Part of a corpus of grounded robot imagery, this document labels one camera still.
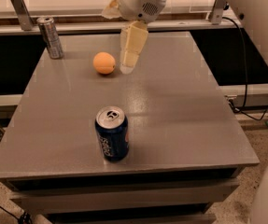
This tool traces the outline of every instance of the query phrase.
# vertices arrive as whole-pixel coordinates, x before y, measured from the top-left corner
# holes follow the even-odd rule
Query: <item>desk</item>
[[[190,33],[150,34],[128,76],[92,66],[100,51],[119,63],[119,35],[61,39],[64,58],[44,52],[0,145],[13,202],[56,223],[212,223],[198,212],[259,160]],[[130,151],[116,163],[103,159],[94,129],[109,105],[129,120]]]

